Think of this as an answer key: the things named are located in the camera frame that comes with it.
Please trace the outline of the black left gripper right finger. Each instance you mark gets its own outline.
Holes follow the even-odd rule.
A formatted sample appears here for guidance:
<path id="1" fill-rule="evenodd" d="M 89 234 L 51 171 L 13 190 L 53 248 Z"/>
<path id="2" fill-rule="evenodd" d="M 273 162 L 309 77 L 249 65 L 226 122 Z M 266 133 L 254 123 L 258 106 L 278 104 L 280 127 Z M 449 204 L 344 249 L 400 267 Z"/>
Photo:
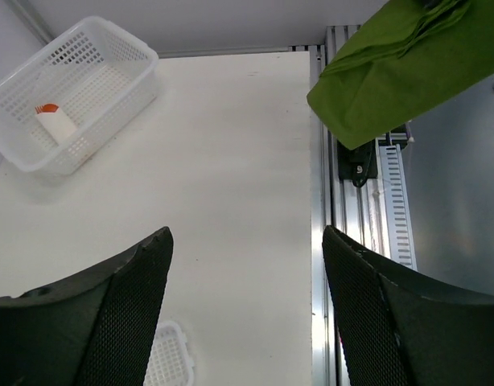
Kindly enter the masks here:
<path id="1" fill-rule="evenodd" d="M 494 296 L 449 285 L 337 228 L 323 260 L 353 385 L 494 385 Z"/>

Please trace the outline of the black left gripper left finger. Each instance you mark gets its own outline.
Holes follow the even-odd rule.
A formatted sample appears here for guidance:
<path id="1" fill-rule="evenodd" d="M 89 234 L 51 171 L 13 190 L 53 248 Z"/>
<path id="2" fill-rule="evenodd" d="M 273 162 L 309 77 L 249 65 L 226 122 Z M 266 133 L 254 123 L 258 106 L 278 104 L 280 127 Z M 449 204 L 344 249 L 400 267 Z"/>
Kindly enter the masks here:
<path id="1" fill-rule="evenodd" d="M 19 297 L 0 297 L 0 385 L 141 385 L 174 239 L 126 251 Z"/>

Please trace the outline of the green paper napkin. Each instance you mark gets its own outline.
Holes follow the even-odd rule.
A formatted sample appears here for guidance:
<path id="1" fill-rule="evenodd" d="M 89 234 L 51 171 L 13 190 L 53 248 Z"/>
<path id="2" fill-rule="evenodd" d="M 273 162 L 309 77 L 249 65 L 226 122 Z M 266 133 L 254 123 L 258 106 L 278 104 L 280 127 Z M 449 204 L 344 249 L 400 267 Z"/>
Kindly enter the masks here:
<path id="1" fill-rule="evenodd" d="M 307 102 L 355 149 L 494 74 L 494 1 L 388 1 L 336 53 Z"/>

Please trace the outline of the white roll with orange cap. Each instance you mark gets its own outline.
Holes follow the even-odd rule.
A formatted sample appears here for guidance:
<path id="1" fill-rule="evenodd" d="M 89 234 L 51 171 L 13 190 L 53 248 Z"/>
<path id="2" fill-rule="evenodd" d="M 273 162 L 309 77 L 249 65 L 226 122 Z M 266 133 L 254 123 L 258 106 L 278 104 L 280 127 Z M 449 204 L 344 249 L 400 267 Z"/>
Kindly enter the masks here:
<path id="1" fill-rule="evenodd" d="M 77 131 L 76 124 L 56 104 L 36 106 L 35 117 L 58 145 L 66 142 Z"/>

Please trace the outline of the white slotted cutlery tray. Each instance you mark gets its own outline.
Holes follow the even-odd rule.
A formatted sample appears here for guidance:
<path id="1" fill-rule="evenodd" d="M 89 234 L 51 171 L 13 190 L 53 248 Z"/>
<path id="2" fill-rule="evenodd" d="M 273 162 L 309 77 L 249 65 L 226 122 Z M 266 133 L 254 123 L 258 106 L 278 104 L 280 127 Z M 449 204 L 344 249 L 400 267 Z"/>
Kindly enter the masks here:
<path id="1" fill-rule="evenodd" d="M 191 386 L 195 362 L 187 349 L 187 337 L 173 321 L 160 322 L 154 334 L 144 385 Z"/>

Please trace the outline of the large white perforated basket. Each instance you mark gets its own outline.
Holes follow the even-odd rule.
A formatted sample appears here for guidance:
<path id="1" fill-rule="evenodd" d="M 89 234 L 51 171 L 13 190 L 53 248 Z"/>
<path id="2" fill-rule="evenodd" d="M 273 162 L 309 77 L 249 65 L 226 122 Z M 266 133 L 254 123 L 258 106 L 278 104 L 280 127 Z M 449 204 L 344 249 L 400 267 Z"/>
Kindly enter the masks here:
<path id="1" fill-rule="evenodd" d="M 101 17 L 87 17 L 0 82 L 0 153 L 24 173 L 70 175 L 158 95 L 158 55 Z M 36 109 L 56 104 L 76 125 L 62 143 Z"/>

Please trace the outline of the aluminium mounting rail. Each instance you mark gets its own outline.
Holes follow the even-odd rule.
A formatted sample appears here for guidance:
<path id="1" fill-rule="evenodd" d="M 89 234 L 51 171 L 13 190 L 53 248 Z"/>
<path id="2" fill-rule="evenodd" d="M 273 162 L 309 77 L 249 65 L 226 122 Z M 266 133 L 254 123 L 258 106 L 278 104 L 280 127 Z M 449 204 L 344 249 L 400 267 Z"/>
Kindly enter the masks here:
<path id="1" fill-rule="evenodd" d="M 339 178 L 337 141 L 311 116 L 311 346 L 313 385 L 346 385 L 348 371 L 337 334 L 322 239 L 327 225 L 382 255 L 390 252 L 382 180 L 361 187 Z"/>

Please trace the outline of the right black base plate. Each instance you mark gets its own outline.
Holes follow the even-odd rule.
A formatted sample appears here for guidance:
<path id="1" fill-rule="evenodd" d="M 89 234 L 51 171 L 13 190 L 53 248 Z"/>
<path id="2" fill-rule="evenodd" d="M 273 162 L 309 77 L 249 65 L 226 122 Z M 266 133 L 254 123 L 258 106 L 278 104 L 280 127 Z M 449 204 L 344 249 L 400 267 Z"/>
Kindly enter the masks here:
<path id="1" fill-rule="evenodd" d="M 338 176 L 340 181 L 350 181 L 354 187 L 363 187 L 369 179 L 378 176 L 376 143 L 368 142 L 349 150 L 337 143 Z"/>

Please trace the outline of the right aluminium frame post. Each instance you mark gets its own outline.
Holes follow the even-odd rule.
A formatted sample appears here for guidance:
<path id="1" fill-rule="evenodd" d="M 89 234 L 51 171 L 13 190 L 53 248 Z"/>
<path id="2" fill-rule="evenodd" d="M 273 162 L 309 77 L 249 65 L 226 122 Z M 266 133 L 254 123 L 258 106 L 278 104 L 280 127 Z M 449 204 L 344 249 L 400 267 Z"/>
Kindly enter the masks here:
<path id="1" fill-rule="evenodd" d="M 56 38 L 56 34 L 30 1 L 5 0 L 4 3 L 8 5 L 11 11 L 42 45 L 47 45 Z"/>

